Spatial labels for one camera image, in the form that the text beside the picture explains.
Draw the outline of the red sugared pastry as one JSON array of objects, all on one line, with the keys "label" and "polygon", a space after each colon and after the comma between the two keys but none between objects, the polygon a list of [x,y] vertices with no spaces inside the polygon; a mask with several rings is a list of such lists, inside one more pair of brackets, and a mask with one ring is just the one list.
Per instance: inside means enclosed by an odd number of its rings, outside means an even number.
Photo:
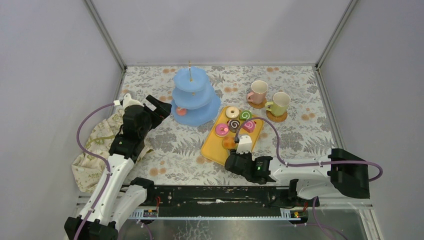
[{"label": "red sugared pastry", "polygon": [[185,116],[187,114],[187,109],[182,107],[177,107],[175,112],[178,116]]}]

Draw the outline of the green ceramic mug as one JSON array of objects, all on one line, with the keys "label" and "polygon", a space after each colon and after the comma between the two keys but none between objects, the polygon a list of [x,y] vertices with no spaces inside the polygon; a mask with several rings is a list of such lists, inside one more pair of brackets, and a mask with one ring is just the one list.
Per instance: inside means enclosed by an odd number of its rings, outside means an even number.
[{"label": "green ceramic mug", "polygon": [[285,92],[277,92],[272,96],[272,100],[264,104],[265,109],[275,117],[282,116],[291,103],[291,97]]}]

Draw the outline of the pink ceramic mug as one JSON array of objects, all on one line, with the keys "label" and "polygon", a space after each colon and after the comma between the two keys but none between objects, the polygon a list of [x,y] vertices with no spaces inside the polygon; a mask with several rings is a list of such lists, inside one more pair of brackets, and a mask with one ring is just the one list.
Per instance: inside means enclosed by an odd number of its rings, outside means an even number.
[{"label": "pink ceramic mug", "polygon": [[260,105],[266,98],[268,84],[263,80],[256,80],[250,85],[250,88],[251,92],[246,95],[247,102]]}]

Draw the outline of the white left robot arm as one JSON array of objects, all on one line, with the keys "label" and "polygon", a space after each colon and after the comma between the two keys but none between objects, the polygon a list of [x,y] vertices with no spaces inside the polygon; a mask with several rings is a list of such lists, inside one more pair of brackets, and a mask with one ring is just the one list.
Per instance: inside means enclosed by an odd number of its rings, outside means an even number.
[{"label": "white left robot arm", "polygon": [[78,146],[84,153],[99,158],[105,164],[99,182],[90,199],[76,217],[68,217],[64,230],[70,240],[116,240],[119,230],[130,214],[140,205],[148,206],[155,200],[154,182],[135,178],[124,195],[117,199],[123,182],[134,167],[145,147],[149,131],[159,126],[170,114],[172,105],[148,95],[152,110],[127,93],[122,100],[105,105],[122,106],[123,123],[109,148],[108,158]]}]

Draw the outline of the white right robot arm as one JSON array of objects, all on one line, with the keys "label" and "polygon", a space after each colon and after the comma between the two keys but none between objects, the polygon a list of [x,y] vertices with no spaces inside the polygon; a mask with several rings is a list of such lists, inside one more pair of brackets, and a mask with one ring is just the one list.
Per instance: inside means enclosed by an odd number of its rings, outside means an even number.
[{"label": "white right robot arm", "polygon": [[231,150],[224,167],[251,183],[288,186],[286,198],[293,206],[334,193],[353,199],[370,197],[368,165],[341,148],[333,148],[329,155],[284,162],[272,156],[253,159],[250,152],[239,154]]}]

